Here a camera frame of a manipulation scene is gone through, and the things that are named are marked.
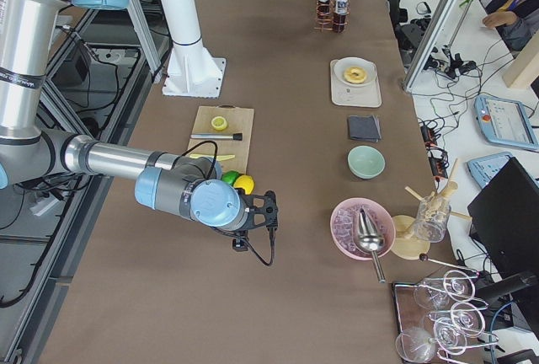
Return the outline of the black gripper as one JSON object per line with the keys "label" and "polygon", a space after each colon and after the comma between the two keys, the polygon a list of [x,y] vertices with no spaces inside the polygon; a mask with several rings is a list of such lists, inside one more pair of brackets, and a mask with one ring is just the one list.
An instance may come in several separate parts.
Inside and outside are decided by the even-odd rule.
{"label": "black gripper", "polygon": [[246,195],[239,192],[240,200],[244,203],[245,222],[241,230],[253,230],[266,227],[268,230],[278,228],[278,206],[276,194],[267,190],[263,195]]}

